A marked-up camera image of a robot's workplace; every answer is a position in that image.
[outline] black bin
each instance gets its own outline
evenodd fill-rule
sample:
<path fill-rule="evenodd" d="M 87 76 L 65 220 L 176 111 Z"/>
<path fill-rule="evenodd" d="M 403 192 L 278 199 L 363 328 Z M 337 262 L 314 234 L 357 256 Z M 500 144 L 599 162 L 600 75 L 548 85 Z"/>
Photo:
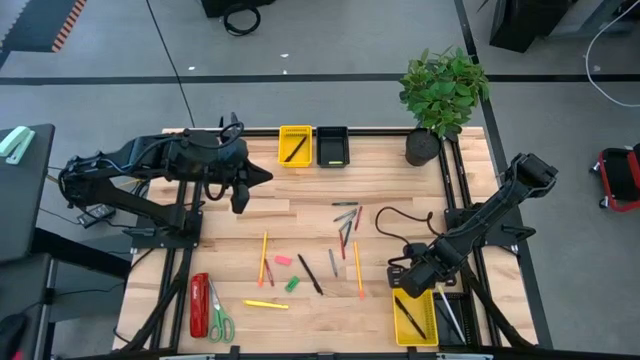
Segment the black bin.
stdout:
<path fill-rule="evenodd" d="M 349 129 L 346 126 L 319 126 L 316 129 L 317 162 L 323 168 L 343 168 L 349 164 Z"/>

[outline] concrete floor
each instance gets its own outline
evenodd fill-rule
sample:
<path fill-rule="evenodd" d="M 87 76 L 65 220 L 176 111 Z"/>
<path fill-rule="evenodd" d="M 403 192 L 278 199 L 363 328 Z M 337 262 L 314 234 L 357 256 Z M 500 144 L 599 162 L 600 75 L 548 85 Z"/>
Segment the concrete floor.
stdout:
<path fill-rule="evenodd" d="M 0 26 L 10 24 L 9 14 L 24 1 L 0 4 Z M 399 73 L 424 47 L 464 48 L 451 0 L 278 0 L 261 8 L 260 29 L 244 38 L 231 37 L 217 19 L 206 19 L 196 0 L 150 1 L 182 76 Z M 526 54 L 489 46 L 494 2 L 477 12 L 482 0 L 464 0 L 488 74 L 584 73 L 588 39 L 540 40 Z M 640 73 L 638 30 L 600 40 L 593 50 L 600 74 Z M 173 76 L 144 0 L 87 2 L 60 53 L 11 53 L 0 69 L 0 78 L 121 76 Z M 640 83 L 603 87 L 622 100 L 640 102 Z M 598 151 L 640 141 L 640 110 L 617 107 L 588 83 L 492 83 L 491 88 L 507 158 L 534 152 L 560 170 L 551 196 L 521 208 L 524 223 L 538 230 L 529 244 L 554 347 L 640 355 L 635 341 L 640 331 L 634 265 L 640 257 L 638 215 L 599 209 L 601 185 L 587 172 Z M 412 124 L 397 101 L 395 82 L 204 83 L 184 90 L 196 125 L 203 127 L 216 125 L 230 111 L 252 127 Z M 75 154 L 115 150 L 164 127 L 190 126 L 175 84 L 0 86 L 1 128 L 44 122 L 57 127 L 52 166 Z M 478 109 L 471 125 L 484 124 Z M 66 209 L 52 184 L 45 186 L 42 207 L 69 218 L 77 215 Z M 134 221 L 118 216 L 119 223 Z M 105 225 L 83 230 L 45 213 L 38 224 L 77 241 L 112 236 L 91 242 L 104 249 L 126 252 L 128 247 L 126 238 Z M 69 271 L 73 281 L 59 282 L 65 290 L 96 283 L 108 288 L 113 282 Z M 122 293 L 85 295 L 101 297 L 104 311 L 59 323 L 54 350 L 60 355 L 110 349 Z"/>

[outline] wooden table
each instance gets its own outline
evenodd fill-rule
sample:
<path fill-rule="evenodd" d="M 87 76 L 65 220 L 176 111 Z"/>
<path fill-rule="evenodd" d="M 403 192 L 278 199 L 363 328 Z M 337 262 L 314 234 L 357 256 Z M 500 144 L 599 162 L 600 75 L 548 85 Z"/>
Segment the wooden table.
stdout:
<path fill-rule="evenodd" d="M 233 344 L 240 345 L 243 353 L 405 351 L 395 343 L 391 290 L 386 280 L 387 260 L 401 255 L 403 243 L 378 233 L 374 219 L 384 206 L 395 206 L 418 217 L 433 211 L 434 227 L 444 230 L 443 210 L 447 204 L 438 160 L 412 167 L 404 159 L 404 136 L 357 136 L 349 138 L 351 164 L 344 169 L 321 169 L 315 163 L 309 168 L 286 169 L 277 163 L 277 138 L 245 139 L 250 160 L 271 171 L 274 179 L 251 189 L 251 201 L 242 215 L 231 212 L 228 196 L 203 206 L 202 237 L 190 273 L 210 274 L 222 305 L 235 321 Z M 484 201 L 498 187 L 483 129 L 465 128 L 460 147 L 473 201 Z M 457 203 L 462 204 L 448 145 L 446 153 Z M 177 182 L 154 180 L 149 199 L 172 203 L 176 188 Z M 212 186 L 212 191 L 217 192 L 217 187 Z M 339 225 L 332 222 L 351 208 L 331 206 L 331 202 L 345 200 L 364 205 L 358 231 L 351 237 L 360 248 L 364 300 L 358 297 L 353 247 L 347 246 L 343 261 Z M 410 241 L 434 238 L 424 223 L 391 212 L 381 216 L 380 226 Z M 276 284 L 271 287 L 267 282 L 260 288 L 257 278 L 264 231 L 269 233 L 267 259 Z M 332 273 L 328 249 L 336 255 L 338 278 Z M 524 338 L 536 342 L 516 258 L 499 248 L 483 251 L 495 302 Z M 324 296 L 314 290 L 297 254 L 304 256 Z M 273 262 L 275 255 L 296 259 L 286 267 Z M 164 259 L 164 250 L 154 251 L 129 277 L 117 329 L 125 338 L 135 334 L 157 302 Z M 295 291 L 287 293 L 284 287 L 294 275 L 301 282 Z M 447 290 L 461 288 L 458 285 Z M 288 304 L 290 309 L 247 307 L 243 299 Z M 475 303 L 483 343 L 490 344 L 484 310 L 479 301 Z M 228 353 L 229 344 L 191 338 L 188 300 L 185 306 L 179 352 Z M 168 344 L 172 313 L 170 306 L 161 346 Z M 115 348 L 123 345 L 120 340 L 114 342 Z"/>

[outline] plant pot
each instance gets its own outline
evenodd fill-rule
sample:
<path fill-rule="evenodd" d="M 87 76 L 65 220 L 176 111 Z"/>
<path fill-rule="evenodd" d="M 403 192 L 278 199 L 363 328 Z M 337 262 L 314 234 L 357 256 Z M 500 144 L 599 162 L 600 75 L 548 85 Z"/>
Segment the plant pot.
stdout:
<path fill-rule="evenodd" d="M 427 129 L 414 129 L 407 135 L 404 157 L 413 166 L 422 166 L 440 153 L 442 142 Z"/>

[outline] yellow tray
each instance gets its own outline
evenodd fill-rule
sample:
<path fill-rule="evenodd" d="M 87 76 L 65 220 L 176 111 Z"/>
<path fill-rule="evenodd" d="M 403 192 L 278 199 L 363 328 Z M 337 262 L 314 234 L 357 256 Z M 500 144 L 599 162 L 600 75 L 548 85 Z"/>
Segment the yellow tray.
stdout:
<path fill-rule="evenodd" d="M 407 316 L 396 306 L 394 297 L 398 297 L 413 316 L 427 339 L 413 327 Z M 438 326 L 436 325 L 436 311 L 431 290 L 425 291 L 419 298 L 414 299 L 404 290 L 393 289 L 391 296 L 393 304 L 393 322 L 396 326 L 396 343 L 400 346 L 438 346 Z"/>
<path fill-rule="evenodd" d="M 285 160 L 296 149 L 304 137 L 307 139 L 291 161 Z M 280 127 L 278 138 L 278 163 L 284 167 L 308 167 L 313 154 L 313 133 L 309 125 L 286 125 Z"/>

